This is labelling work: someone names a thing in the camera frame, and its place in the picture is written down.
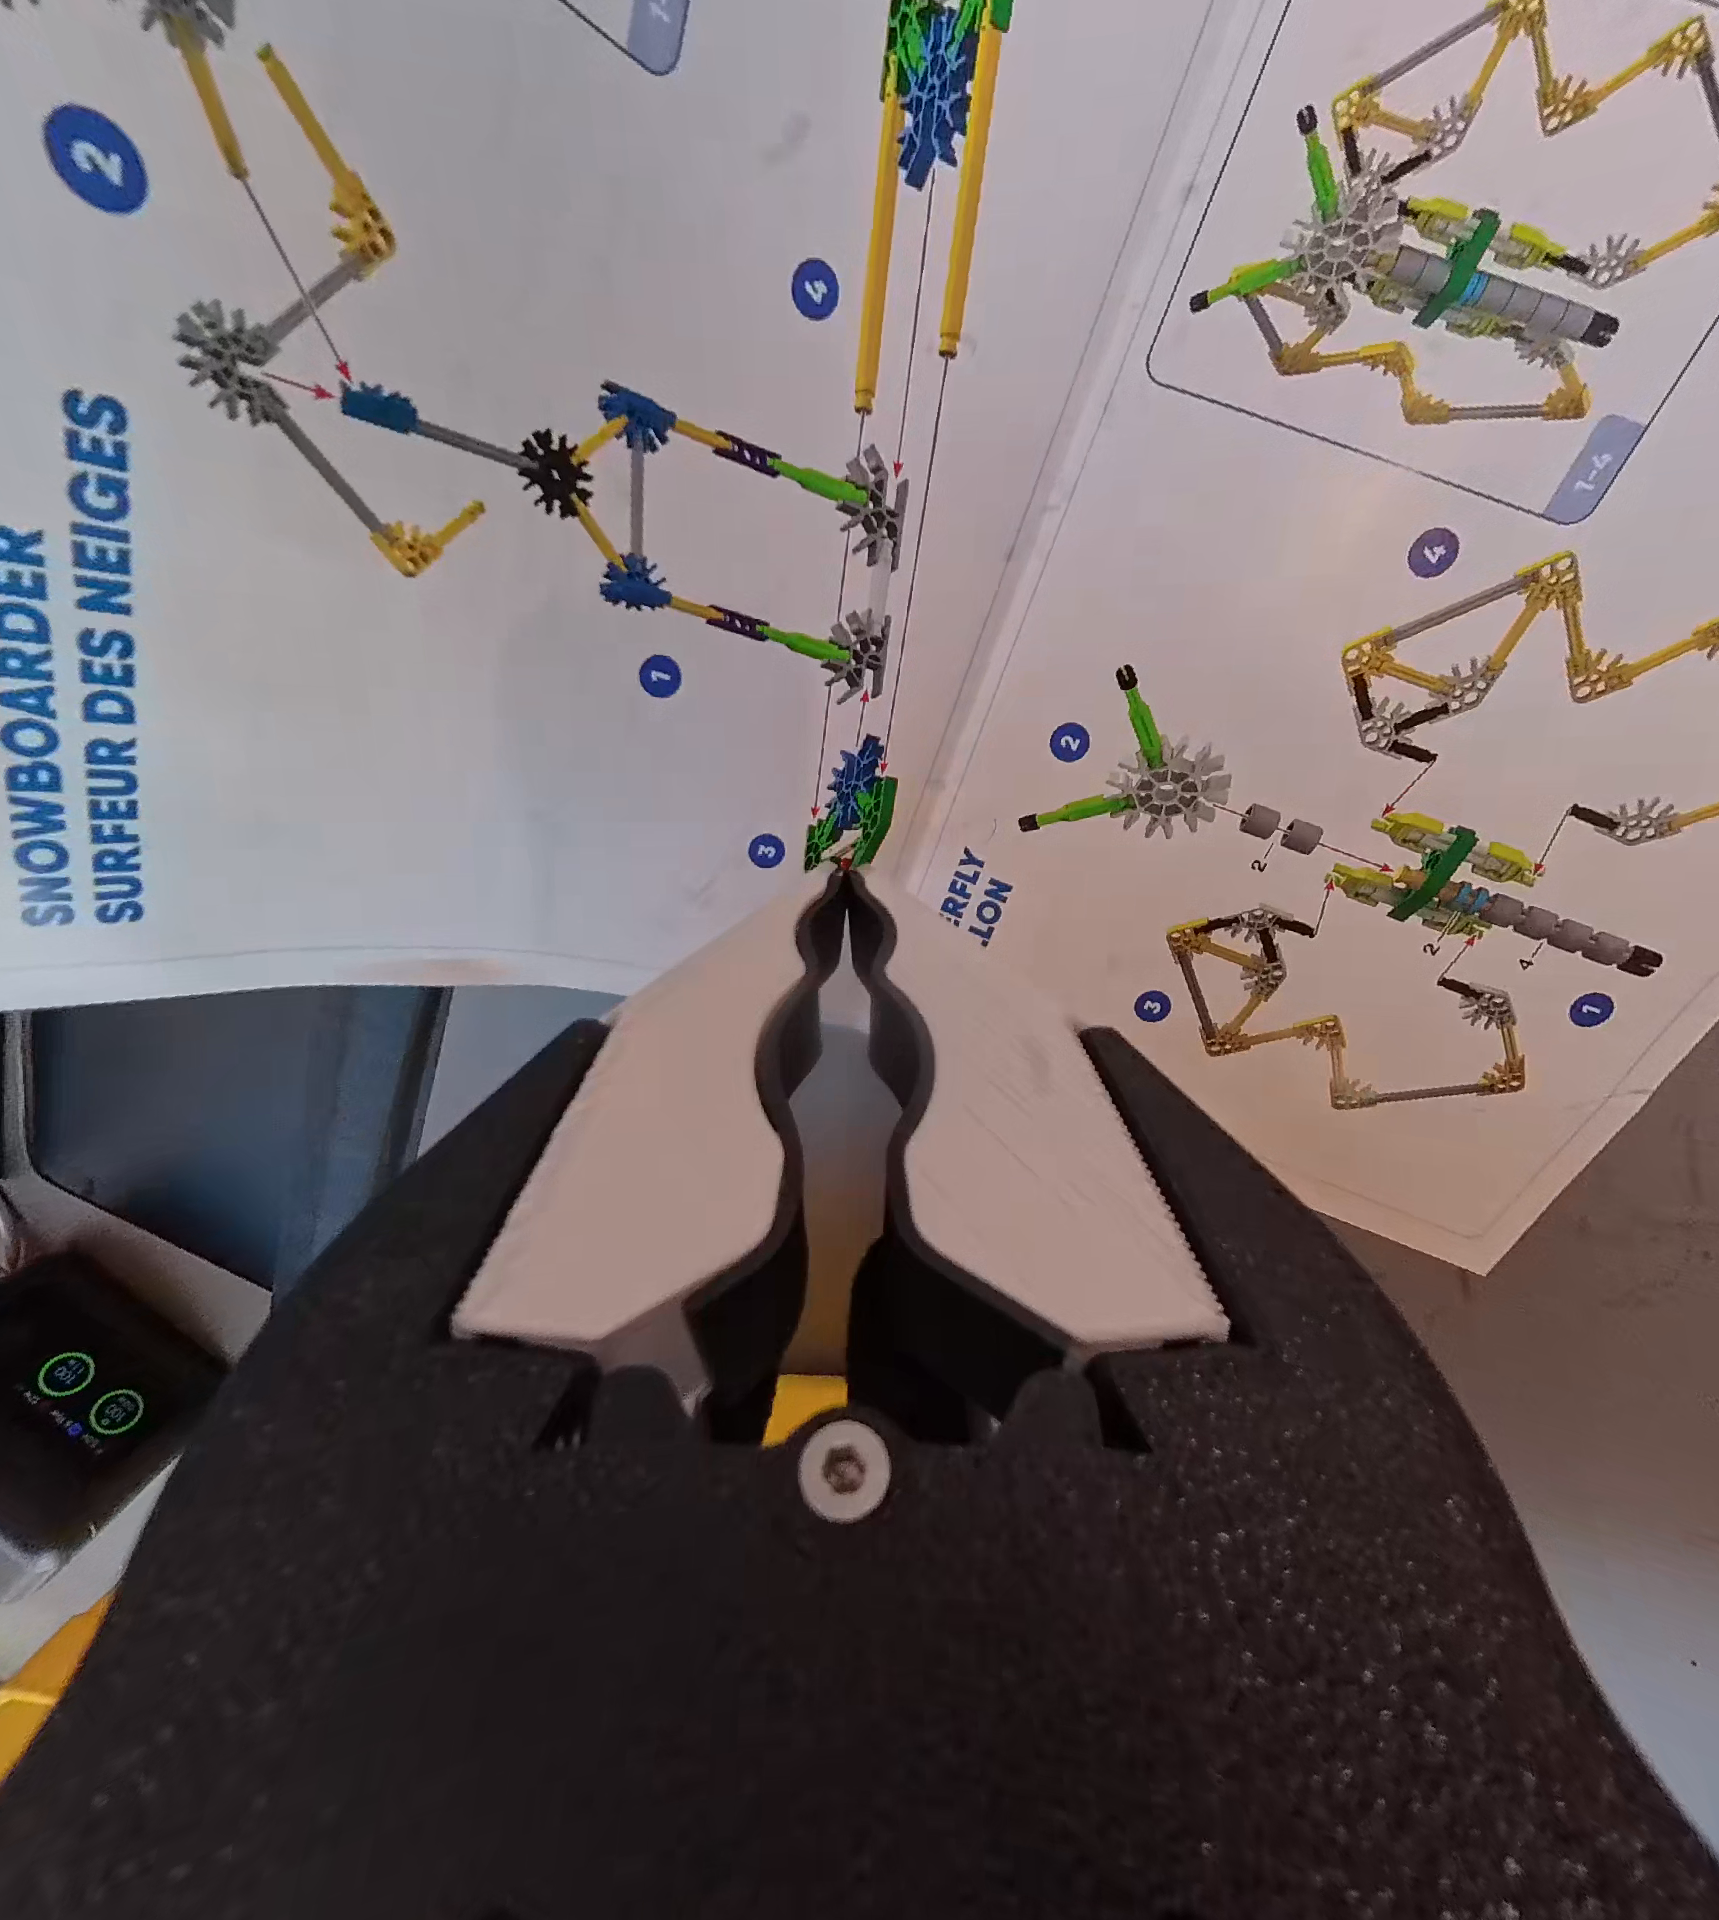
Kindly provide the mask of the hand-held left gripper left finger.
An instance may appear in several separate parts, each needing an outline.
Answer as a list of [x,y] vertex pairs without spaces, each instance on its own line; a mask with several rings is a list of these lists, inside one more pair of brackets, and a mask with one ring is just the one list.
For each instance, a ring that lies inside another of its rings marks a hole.
[[478,1275],[457,1337],[655,1340],[797,1210],[792,1096],[824,1053],[844,877],[792,880],[629,996]]

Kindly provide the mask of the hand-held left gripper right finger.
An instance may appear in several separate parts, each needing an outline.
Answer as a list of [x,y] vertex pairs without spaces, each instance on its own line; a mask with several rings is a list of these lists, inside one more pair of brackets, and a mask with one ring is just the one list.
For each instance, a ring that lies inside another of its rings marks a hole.
[[1071,1351],[1226,1342],[1074,1018],[888,881],[848,877],[848,943],[871,1068],[902,1109],[890,1185],[917,1256]]

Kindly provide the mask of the white instruction sheet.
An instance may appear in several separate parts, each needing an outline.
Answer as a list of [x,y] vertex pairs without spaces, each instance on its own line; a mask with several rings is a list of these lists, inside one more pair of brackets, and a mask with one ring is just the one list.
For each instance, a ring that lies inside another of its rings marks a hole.
[[873,839],[1494,1268],[1719,1018],[1719,2],[0,2],[0,1009]]

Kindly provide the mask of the grey desk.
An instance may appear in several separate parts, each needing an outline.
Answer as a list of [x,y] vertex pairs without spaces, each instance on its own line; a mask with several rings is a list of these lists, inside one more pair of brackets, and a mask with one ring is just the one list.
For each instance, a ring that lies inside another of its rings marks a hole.
[[1487,1279],[1333,1231],[1483,1431],[1600,1689],[1719,1855],[1719,1021]]

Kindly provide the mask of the dark blue panel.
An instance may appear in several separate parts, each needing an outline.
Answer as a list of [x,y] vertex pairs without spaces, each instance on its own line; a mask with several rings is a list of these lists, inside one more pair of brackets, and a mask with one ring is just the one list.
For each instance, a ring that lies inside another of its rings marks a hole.
[[446,987],[0,1014],[0,1181],[31,1171],[274,1294],[415,1156]]

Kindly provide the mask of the black device with display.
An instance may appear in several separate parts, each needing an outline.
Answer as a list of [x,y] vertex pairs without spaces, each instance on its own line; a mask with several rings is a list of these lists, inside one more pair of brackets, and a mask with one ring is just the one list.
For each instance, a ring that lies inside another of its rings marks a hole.
[[41,1587],[172,1466],[227,1374],[80,1254],[0,1280],[0,1603]]

